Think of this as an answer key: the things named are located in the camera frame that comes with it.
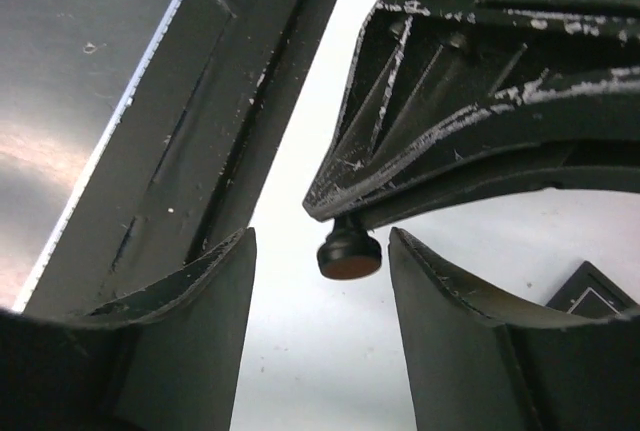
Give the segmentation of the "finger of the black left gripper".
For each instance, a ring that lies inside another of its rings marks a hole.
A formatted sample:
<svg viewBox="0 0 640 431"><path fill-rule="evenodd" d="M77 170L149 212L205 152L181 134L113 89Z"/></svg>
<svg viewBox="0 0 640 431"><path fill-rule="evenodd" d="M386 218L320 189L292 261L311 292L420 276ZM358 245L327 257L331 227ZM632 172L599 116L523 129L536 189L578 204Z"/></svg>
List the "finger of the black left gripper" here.
<svg viewBox="0 0 640 431"><path fill-rule="evenodd" d="M366 229L494 197L539 191L639 191L637 141L569 141L480 159L355 212Z"/></svg>

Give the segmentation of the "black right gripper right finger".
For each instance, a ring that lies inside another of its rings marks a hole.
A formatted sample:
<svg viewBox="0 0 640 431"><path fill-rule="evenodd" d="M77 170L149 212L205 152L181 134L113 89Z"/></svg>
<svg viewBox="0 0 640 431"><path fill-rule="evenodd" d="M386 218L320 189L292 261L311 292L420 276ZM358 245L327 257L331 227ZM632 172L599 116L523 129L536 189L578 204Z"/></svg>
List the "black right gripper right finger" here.
<svg viewBox="0 0 640 431"><path fill-rule="evenodd" d="M389 238L393 291L421 430L635 430L639 313L541 306Z"/></svg>

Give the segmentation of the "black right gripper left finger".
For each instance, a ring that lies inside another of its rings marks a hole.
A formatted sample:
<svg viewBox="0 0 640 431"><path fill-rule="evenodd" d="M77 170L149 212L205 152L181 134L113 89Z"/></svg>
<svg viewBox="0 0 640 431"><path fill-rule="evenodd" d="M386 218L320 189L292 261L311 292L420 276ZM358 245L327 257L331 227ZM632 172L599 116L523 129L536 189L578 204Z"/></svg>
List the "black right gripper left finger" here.
<svg viewBox="0 0 640 431"><path fill-rule="evenodd" d="M61 321L1 314L5 430L226 430L252 296L244 228L133 293Z"/></svg>

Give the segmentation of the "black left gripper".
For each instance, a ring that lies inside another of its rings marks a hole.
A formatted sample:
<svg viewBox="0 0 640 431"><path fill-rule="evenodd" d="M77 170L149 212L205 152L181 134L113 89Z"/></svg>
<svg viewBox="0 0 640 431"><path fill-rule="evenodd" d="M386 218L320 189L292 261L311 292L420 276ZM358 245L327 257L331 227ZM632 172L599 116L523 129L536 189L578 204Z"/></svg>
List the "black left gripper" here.
<svg viewBox="0 0 640 431"><path fill-rule="evenodd" d="M462 165L583 140L639 143L639 0L377 0L304 207L359 221Z"/></svg>

